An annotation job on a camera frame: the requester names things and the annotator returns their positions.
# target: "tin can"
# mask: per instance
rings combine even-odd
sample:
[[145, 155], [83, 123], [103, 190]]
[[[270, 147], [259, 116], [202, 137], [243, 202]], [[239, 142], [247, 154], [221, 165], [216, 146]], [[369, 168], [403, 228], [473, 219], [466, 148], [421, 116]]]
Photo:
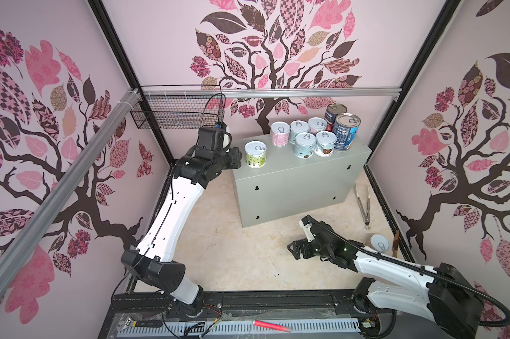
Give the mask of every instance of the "tin can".
[[266, 145], [262, 141], [250, 141], [245, 146], [246, 163], [249, 167], [260, 168], [266, 161]]
[[321, 131], [326, 131], [326, 120], [323, 118], [312, 118], [308, 120], [308, 124], [310, 125], [310, 133], [316, 135]]
[[336, 143], [336, 135], [333, 132], [319, 132], [315, 135], [317, 143], [315, 144], [315, 154], [319, 157], [329, 157], [334, 150], [334, 144]]
[[291, 132], [289, 133], [289, 142], [295, 144], [296, 136], [299, 133], [306, 133], [310, 130], [310, 125], [302, 120], [295, 120], [291, 123]]
[[291, 126], [283, 121], [277, 121], [270, 126], [270, 142], [274, 146], [285, 146], [289, 140]]
[[351, 113], [344, 113], [336, 116], [332, 132], [338, 138], [334, 149], [338, 151], [347, 151], [355, 138], [356, 132], [360, 126], [360, 118]]
[[343, 113], [347, 113], [347, 107], [345, 105], [333, 103], [326, 107], [324, 119], [328, 123], [328, 127], [326, 128], [327, 131], [332, 132], [336, 116]]
[[315, 148], [315, 136], [311, 133], [299, 133], [295, 140], [295, 155], [299, 158], [309, 158]]

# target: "floor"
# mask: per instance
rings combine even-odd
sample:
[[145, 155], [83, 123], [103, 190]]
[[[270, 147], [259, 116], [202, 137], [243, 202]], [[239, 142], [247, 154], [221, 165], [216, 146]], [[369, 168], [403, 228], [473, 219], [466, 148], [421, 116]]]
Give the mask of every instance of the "floor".
[[[364, 229], [354, 189], [343, 203], [242, 228], [232, 171], [225, 170], [209, 183], [193, 207], [174, 260], [185, 264], [186, 275], [206, 291], [354, 288], [363, 275], [320, 262], [317, 257], [295, 260], [286, 247], [306, 237], [298, 226], [306, 214], [325, 221], [346, 239], [369, 244], [373, 234], [382, 234], [392, 243], [393, 234], [364, 171], [356, 184], [364, 204], [367, 184], [370, 190], [368, 231]], [[156, 289], [139, 281], [135, 291]]]

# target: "wire basket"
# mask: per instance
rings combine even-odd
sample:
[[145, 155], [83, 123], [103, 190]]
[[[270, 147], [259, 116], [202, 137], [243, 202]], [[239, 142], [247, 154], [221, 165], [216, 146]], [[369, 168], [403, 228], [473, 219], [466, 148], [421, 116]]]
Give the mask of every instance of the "wire basket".
[[[168, 86], [197, 86], [200, 85], [166, 85]], [[131, 110], [131, 116], [139, 129], [150, 129], [154, 126], [160, 129], [198, 129], [203, 125], [213, 125], [223, 121], [225, 114], [225, 95], [216, 94], [152, 94], [144, 91], [143, 95], [150, 110], [143, 110], [144, 103], [139, 101]]]

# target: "tree mural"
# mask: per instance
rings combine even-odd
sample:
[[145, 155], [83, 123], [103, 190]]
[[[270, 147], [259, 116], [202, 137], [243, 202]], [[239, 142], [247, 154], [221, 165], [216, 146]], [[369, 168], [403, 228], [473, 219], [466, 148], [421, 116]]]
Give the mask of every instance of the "tree mural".
[[[240, 89], [347, 88], [360, 78], [340, 75], [360, 62], [358, 58], [344, 58], [355, 43], [347, 41], [355, 27], [353, 10], [345, 18], [342, 15], [350, 7], [350, 0], [308, 0], [311, 10], [318, 6], [313, 18], [304, 14], [304, 0], [210, 2], [224, 11], [208, 14], [201, 24], [208, 22], [220, 33], [196, 30], [197, 44], [210, 64], [204, 57], [195, 56], [190, 67], [204, 78], [203, 90], [216, 85]], [[213, 71], [218, 75], [210, 76]], [[306, 108], [322, 108], [334, 102], [332, 98], [303, 101], [304, 105], [290, 98], [247, 98], [227, 100], [226, 107], [231, 107], [231, 115], [238, 112], [244, 118], [257, 116], [257, 123], [267, 134], [267, 116], [272, 111], [289, 114], [292, 105], [307, 114]]]
[[[497, 82], [484, 78], [475, 63], [457, 93], [448, 87], [436, 95], [437, 112], [423, 121], [427, 129], [412, 137], [417, 150], [427, 156], [419, 167], [426, 170], [425, 182], [431, 187], [428, 205], [418, 220], [396, 212], [410, 227], [409, 246], [415, 237], [426, 259], [423, 233], [443, 204], [457, 205], [453, 217], [464, 218], [464, 231], [479, 225], [484, 232], [480, 243], [484, 260], [490, 261], [495, 252], [510, 277], [510, 209], [505, 206], [510, 202], [510, 99], [497, 96], [499, 86], [510, 89], [510, 53], [489, 58], [496, 62]], [[487, 100], [479, 98], [481, 91]], [[488, 127], [478, 133], [480, 126]], [[489, 216], [500, 235], [495, 251], [495, 238], [487, 230]]]

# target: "red pen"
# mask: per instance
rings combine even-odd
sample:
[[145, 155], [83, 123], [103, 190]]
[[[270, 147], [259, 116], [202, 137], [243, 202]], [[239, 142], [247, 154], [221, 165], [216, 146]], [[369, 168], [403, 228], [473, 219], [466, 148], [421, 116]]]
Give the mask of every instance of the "red pen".
[[276, 324], [271, 324], [271, 323], [267, 323], [267, 322], [264, 322], [264, 321], [255, 320], [255, 321], [253, 321], [253, 325], [254, 326], [259, 326], [259, 327], [264, 327], [264, 328], [269, 328], [269, 329], [276, 330], [276, 331], [291, 333], [291, 329], [288, 328], [288, 327], [281, 326], [281, 325], [276, 325]]

